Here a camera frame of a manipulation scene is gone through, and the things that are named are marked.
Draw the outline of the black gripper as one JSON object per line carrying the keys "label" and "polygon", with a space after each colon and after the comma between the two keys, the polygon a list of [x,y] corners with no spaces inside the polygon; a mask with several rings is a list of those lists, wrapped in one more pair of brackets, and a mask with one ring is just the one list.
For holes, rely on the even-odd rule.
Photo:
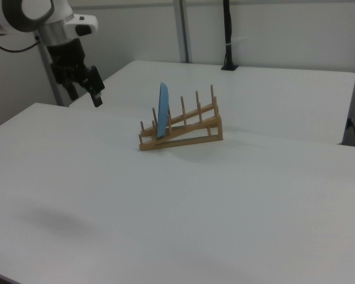
{"label": "black gripper", "polygon": [[105,86],[96,66],[85,66],[85,52],[80,39],[76,38],[58,46],[48,46],[47,51],[52,60],[50,66],[56,82],[66,87],[70,99],[75,101],[79,98],[73,84],[75,82],[85,87],[96,108],[101,106],[101,91]]}

